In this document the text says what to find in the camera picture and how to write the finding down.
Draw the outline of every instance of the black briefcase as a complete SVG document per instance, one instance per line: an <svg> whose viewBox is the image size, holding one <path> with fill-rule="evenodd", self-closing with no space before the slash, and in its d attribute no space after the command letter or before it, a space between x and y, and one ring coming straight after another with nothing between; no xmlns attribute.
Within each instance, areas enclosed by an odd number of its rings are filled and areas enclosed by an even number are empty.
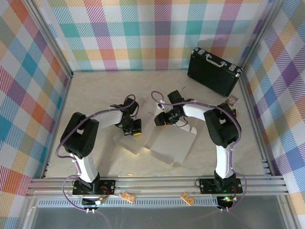
<svg viewBox="0 0 305 229"><path fill-rule="evenodd" d="M243 69L203 50L192 51L188 76L213 91L228 97Z"/></svg>

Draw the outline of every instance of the briefcase handle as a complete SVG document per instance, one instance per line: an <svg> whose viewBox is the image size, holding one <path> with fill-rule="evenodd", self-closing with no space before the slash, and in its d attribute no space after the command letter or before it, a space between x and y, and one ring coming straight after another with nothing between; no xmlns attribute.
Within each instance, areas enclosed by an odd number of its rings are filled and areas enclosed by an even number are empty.
<svg viewBox="0 0 305 229"><path fill-rule="evenodd" d="M215 63L214 61L209 60L209 58L212 58L212 56L210 54L206 54L205 56L206 56L206 61L208 61L211 64L214 64L215 66L217 66L219 68L223 67L224 65L225 66L227 65L227 63L225 61L221 61L221 64L219 65L218 63Z"/></svg>

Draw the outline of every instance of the small card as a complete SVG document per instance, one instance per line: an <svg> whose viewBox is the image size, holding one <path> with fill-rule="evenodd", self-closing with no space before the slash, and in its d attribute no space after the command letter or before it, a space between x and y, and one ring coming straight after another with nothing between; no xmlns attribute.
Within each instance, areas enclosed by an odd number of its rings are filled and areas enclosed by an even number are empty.
<svg viewBox="0 0 305 229"><path fill-rule="evenodd" d="M134 199L135 199L135 196L133 196L132 194L129 194L127 192L124 192L121 197L131 203L133 203Z"/></svg>
<svg viewBox="0 0 305 229"><path fill-rule="evenodd" d="M189 205L192 206L195 203L195 200L191 198L186 192L183 192L181 198Z"/></svg>
<svg viewBox="0 0 305 229"><path fill-rule="evenodd" d="M231 107L234 106L234 104L239 100L239 98L237 98L234 95L229 95L229 97L225 100L225 102L227 104L229 104Z"/></svg>

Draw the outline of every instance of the small wooden block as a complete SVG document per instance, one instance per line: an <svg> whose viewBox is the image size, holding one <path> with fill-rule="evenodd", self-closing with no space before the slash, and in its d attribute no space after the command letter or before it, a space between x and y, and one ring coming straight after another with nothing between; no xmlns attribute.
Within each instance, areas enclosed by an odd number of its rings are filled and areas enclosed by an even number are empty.
<svg viewBox="0 0 305 229"><path fill-rule="evenodd" d="M191 198L186 192L183 192L181 198L189 205L192 206L195 203L195 200Z"/></svg>
<svg viewBox="0 0 305 229"><path fill-rule="evenodd" d="M129 194L127 192L124 192L121 197L131 203L133 203L134 199L135 199L135 196L133 196L132 194Z"/></svg>

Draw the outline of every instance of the plaid backdrop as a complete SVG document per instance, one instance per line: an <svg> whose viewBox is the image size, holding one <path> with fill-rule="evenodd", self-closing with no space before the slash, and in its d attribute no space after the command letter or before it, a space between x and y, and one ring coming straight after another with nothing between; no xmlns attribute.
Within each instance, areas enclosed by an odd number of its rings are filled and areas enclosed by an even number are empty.
<svg viewBox="0 0 305 229"><path fill-rule="evenodd" d="M269 156L305 228L305 0L285 1L246 76Z"/></svg>
<svg viewBox="0 0 305 229"><path fill-rule="evenodd" d="M187 69L196 46L237 64L255 38L268 4L268 0L36 2L72 68L83 71Z"/></svg>
<svg viewBox="0 0 305 229"><path fill-rule="evenodd" d="M22 0L0 0L0 229L41 172L68 77Z"/></svg>

